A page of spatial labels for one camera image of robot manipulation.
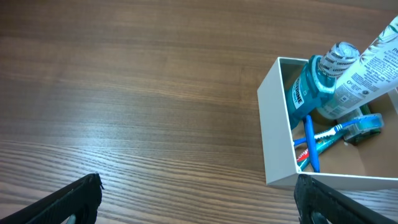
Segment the open box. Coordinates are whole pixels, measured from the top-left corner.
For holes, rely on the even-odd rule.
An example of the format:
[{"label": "open box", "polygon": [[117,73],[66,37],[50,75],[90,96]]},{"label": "open box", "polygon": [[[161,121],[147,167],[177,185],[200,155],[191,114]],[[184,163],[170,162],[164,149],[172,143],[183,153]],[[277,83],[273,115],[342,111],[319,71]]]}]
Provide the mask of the open box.
[{"label": "open box", "polygon": [[384,127],[381,134],[352,146],[339,140],[320,155],[320,173],[311,165],[301,171],[296,165],[292,137],[300,136],[300,126],[290,131],[284,88],[298,77],[308,60],[278,57],[261,83],[257,94],[261,120],[262,146],[269,185],[294,186],[299,174],[313,178],[336,189],[376,190],[398,188],[398,115],[391,92],[369,103],[372,113],[381,113]]}]

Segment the teal plastic container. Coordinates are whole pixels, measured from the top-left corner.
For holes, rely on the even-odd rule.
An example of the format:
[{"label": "teal plastic container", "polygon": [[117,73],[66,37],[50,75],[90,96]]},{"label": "teal plastic container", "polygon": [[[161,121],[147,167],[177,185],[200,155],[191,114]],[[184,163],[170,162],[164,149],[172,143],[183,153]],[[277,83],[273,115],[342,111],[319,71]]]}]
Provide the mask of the teal plastic container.
[{"label": "teal plastic container", "polygon": [[333,98],[336,79],[359,58],[359,51],[346,42],[335,44],[324,56],[313,55],[293,85],[285,91],[290,128],[312,110]]}]

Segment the wood grain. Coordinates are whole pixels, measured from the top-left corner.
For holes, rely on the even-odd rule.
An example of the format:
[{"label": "wood grain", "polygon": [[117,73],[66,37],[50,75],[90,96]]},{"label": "wood grain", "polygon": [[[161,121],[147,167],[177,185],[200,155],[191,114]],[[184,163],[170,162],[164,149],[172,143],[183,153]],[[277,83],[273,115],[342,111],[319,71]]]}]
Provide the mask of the wood grain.
[{"label": "wood grain", "polygon": [[[277,56],[363,50],[398,11],[372,3],[2,1],[0,218],[99,172],[98,223],[297,223],[256,90]],[[398,220],[396,190],[345,194]]]}]

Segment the green toothpaste tube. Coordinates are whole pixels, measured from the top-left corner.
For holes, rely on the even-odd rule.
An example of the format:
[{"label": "green toothpaste tube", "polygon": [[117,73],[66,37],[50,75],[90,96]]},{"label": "green toothpaste tube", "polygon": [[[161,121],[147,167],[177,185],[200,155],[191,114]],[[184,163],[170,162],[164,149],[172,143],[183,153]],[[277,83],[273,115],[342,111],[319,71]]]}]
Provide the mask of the green toothpaste tube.
[{"label": "green toothpaste tube", "polygon": [[[329,136],[326,138],[319,139],[317,141],[317,153],[320,155],[327,148],[333,145],[337,140],[343,137],[347,133],[347,130],[343,129],[336,133],[334,136]],[[306,149],[299,157],[297,158],[297,165],[300,167],[301,171],[303,171],[310,163],[308,149]]]}]

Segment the white bottle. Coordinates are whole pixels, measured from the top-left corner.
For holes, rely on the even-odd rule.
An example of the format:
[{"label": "white bottle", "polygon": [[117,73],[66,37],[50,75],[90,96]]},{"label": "white bottle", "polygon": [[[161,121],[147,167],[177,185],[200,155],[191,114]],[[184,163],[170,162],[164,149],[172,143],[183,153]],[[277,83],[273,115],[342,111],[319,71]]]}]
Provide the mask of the white bottle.
[{"label": "white bottle", "polygon": [[398,86],[398,16],[337,79],[333,99],[318,112],[337,119]]}]

